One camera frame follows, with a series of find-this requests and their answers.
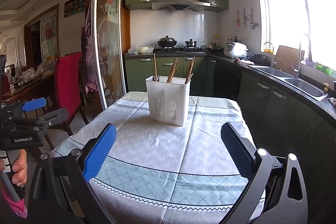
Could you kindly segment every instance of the range hood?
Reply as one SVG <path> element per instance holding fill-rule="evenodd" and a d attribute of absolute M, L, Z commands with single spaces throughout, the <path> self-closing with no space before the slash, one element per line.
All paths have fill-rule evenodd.
<path fill-rule="evenodd" d="M 210 3 L 193 0 L 153 0 L 152 10 L 174 10 L 200 12 L 210 7 Z"/>

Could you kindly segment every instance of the faucet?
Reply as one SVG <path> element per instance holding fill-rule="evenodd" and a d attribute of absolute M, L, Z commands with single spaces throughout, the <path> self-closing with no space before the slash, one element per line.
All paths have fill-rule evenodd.
<path fill-rule="evenodd" d="M 264 45 L 266 45 L 267 43 L 270 43 L 272 45 L 272 59 L 271 59 L 271 66 L 270 66 L 270 68 L 272 69 L 273 65 L 277 64 L 276 62 L 274 62 L 274 46 L 271 42 L 265 42 Z"/>
<path fill-rule="evenodd" d="M 299 51 L 298 51 L 298 54 L 297 54 L 297 66 L 296 66 L 296 69 L 294 69 L 293 67 L 293 64 L 291 63 L 291 66 L 292 66 L 292 69 L 294 70 L 294 72 L 296 73 L 296 79 L 299 78 L 299 73 L 300 73 L 300 61 L 301 61 L 301 43 L 302 43 L 302 40 L 303 38 L 307 36 L 308 37 L 308 42 L 309 42 L 309 45 L 308 45 L 308 60 L 309 61 L 312 61 L 312 58 L 311 58 L 311 41 L 310 41 L 310 36 L 308 34 L 303 34 L 301 40 L 300 40 L 300 44 L 299 44 Z"/>

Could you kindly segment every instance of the cutting board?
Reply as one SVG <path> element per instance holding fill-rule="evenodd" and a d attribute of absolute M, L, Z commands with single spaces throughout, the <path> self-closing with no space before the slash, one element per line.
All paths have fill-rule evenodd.
<path fill-rule="evenodd" d="M 283 70 L 285 72 L 294 75 L 294 70 L 292 69 L 291 63 L 293 64 L 293 68 L 297 66 L 297 55 L 298 49 L 286 47 L 280 45 L 277 51 L 277 55 L 275 57 L 275 61 L 277 65 L 274 65 L 277 69 Z M 305 56 L 305 51 L 301 51 L 300 61 L 303 60 Z"/>

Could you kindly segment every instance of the sliding glass door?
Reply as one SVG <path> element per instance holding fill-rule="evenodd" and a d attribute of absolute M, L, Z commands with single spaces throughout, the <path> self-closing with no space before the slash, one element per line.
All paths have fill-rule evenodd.
<path fill-rule="evenodd" d="M 103 110 L 126 92 L 121 53 L 120 5 L 121 0 L 92 0 L 92 38 Z"/>

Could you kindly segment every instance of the kitchen sink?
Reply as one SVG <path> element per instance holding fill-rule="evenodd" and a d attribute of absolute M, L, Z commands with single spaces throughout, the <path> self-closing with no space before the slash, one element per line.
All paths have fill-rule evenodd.
<path fill-rule="evenodd" d="M 269 75 L 273 75 L 273 76 L 276 76 L 276 77 L 293 77 L 293 75 L 290 75 L 289 73 L 286 73 L 282 70 L 278 70 L 276 68 L 270 68 L 270 67 L 262 67 L 262 66 L 251 66 L 252 68 L 255 68 L 257 70 L 261 70 Z"/>
<path fill-rule="evenodd" d="M 307 83 L 306 81 L 303 81 L 301 79 L 296 78 L 288 78 L 284 79 L 285 82 L 295 86 L 302 92 L 308 94 L 310 97 L 313 97 L 317 101 L 322 101 L 324 98 L 328 96 L 328 94 L 324 93 L 322 90 L 314 87 L 313 85 Z"/>

